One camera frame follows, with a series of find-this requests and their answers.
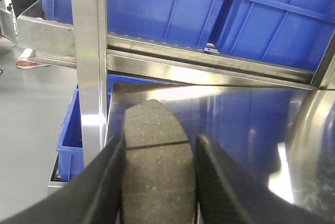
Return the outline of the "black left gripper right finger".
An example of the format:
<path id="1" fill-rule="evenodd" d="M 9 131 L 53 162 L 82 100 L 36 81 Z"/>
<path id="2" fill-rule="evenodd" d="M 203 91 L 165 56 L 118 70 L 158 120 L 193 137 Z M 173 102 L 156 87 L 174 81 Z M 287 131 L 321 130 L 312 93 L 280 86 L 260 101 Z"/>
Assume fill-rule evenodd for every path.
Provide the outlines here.
<path id="1" fill-rule="evenodd" d="M 204 223 L 331 223 L 275 195 L 206 133 L 196 137 L 195 171 Z"/>

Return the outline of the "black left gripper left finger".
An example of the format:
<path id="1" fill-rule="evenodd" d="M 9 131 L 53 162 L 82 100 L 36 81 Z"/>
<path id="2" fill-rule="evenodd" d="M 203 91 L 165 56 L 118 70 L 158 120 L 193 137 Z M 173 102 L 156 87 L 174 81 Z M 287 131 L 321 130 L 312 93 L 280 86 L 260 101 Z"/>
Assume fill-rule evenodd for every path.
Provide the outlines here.
<path id="1" fill-rule="evenodd" d="M 125 164 L 125 140 L 113 137 L 63 188 L 3 223 L 116 223 Z"/>

